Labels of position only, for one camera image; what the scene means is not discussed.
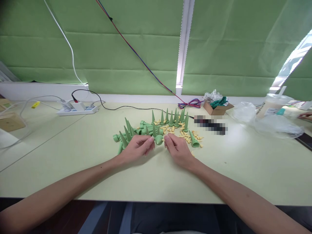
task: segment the hand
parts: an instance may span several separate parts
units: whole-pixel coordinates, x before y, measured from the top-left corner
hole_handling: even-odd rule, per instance
[[[306,113],[300,114],[298,118],[312,121],[312,112],[306,112]]]
[[[147,155],[154,148],[154,137],[134,135],[128,146],[116,157],[122,159],[124,163],[130,163]]]
[[[196,159],[191,154],[188,144],[184,138],[179,138],[171,133],[164,137],[165,147],[171,154],[174,162],[179,166],[189,170]]]

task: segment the dark pants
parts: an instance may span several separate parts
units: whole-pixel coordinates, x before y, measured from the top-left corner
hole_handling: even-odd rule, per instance
[[[312,231],[312,207],[279,208]],[[254,234],[227,205],[134,202],[131,216],[131,233],[192,230],[207,234]]]

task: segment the green roller shade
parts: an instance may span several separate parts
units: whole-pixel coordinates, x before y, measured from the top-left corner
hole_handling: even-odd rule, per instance
[[[287,88],[285,95],[295,100],[312,100],[312,50],[310,49],[303,57],[301,63],[289,75],[283,85]]]
[[[311,0],[196,0],[182,94],[265,96],[311,12]]]
[[[106,94],[167,95],[95,0],[49,0],[72,45],[79,78]],[[150,69],[175,89],[183,1],[103,0]],[[0,60],[23,81],[79,84],[70,49],[43,0],[11,0],[0,25]]]

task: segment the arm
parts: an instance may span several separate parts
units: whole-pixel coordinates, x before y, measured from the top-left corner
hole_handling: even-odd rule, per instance
[[[26,232],[41,224],[113,169],[133,162],[155,148],[151,136],[135,135],[116,157],[61,179],[0,213],[1,233]]]
[[[184,139],[168,134],[165,136],[165,144],[175,163],[200,178],[254,232],[258,234],[310,233],[263,197],[194,158]]]

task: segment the person's right hand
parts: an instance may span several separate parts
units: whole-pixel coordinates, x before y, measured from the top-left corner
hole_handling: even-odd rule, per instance
[[[298,118],[312,121],[312,112],[302,113],[298,116]]]
[[[167,147],[174,162],[185,169],[190,169],[196,159],[191,154],[185,139],[171,133],[165,136],[164,139],[165,147]]]

